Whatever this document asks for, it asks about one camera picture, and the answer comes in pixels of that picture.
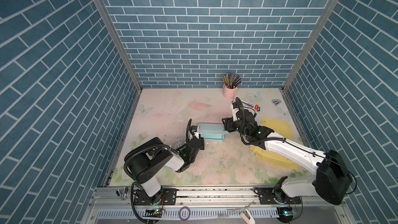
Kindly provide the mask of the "light blue paper box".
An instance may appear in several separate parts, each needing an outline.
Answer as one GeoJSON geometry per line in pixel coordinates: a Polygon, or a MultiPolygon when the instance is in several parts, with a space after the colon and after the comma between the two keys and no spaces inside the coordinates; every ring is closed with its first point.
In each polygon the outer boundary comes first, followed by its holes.
{"type": "Polygon", "coordinates": [[[224,136],[228,133],[221,123],[199,123],[198,125],[198,134],[203,139],[224,140],[224,136]]]}

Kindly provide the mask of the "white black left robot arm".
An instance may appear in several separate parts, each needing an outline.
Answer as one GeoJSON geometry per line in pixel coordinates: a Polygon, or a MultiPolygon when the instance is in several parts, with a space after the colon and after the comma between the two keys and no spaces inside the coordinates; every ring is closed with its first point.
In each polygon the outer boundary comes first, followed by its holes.
{"type": "Polygon", "coordinates": [[[162,190],[155,175],[163,167],[181,173],[195,162],[199,151],[204,149],[205,142],[201,137],[189,138],[178,149],[164,144],[156,137],[129,152],[124,158],[123,169],[134,180],[134,185],[147,196],[154,197],[162,190]]]}

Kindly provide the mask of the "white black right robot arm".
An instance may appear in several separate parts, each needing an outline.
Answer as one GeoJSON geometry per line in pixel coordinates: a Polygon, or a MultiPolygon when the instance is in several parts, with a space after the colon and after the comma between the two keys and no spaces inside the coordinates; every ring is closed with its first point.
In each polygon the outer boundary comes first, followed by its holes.
{"type": "Polygon", "coordinates": [[[237,131],[244,145],[282,155],[311,173],[308,179],[282,177],[273,188],[276,202],[284,204],[295,197],[320,197],[340,205],[348,194],[353,176],[337,151],[323,152],[293,142],[269,127],[258,125],[249,110],[236,109],[233,116],[222,119],[222,123],[226,131],[237,131]]]}

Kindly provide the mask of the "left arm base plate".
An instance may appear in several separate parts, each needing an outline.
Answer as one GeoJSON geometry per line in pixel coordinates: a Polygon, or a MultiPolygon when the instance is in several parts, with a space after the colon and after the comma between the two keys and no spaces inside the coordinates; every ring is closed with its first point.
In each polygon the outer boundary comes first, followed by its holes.
{"type": "Polygon", "coordinates": [[[143,190],[134,190],[133,203],[134,205],[175,205],[177,197],[176,188],[161,189],[154,196],[149,197],[143,190]]]}

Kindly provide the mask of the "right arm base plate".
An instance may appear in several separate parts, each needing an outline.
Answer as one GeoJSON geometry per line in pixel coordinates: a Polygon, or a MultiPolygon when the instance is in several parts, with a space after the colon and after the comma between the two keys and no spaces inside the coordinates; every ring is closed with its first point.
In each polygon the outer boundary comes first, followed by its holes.
{"type": "Polygon", "coordinates": [[[298,205],[302,203],[301,197],[288,197],[280,190],[269,187],[255,187],[252,189],[258,196],[261,205],[279,204],[279,205],[298,205]]]}

